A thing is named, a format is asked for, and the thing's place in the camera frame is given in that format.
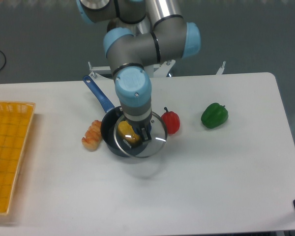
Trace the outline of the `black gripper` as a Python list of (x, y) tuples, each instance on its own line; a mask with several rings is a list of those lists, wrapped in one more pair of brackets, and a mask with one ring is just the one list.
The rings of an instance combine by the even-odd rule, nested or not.
[(127, 113), (124, 113), (124, 116), (127, 122), (133, 127), (135, 131), (141, 132), (142, 143), (148, 143), (152, 140), (150, 134), (150, 121), (152, 117), (151, 114), (149, 114), (148, 116), (132, 116)]

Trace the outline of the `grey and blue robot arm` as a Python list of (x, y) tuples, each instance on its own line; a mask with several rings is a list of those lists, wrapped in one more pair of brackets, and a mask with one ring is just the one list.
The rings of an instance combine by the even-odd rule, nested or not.
[(150, 138), (151, 82), (145, 67), (197, 54), (196, 24), (184, 20), (176, 0), (79, 0), (90, 22), (119, 19), (103, 40), (124, 116), (144, 141)]

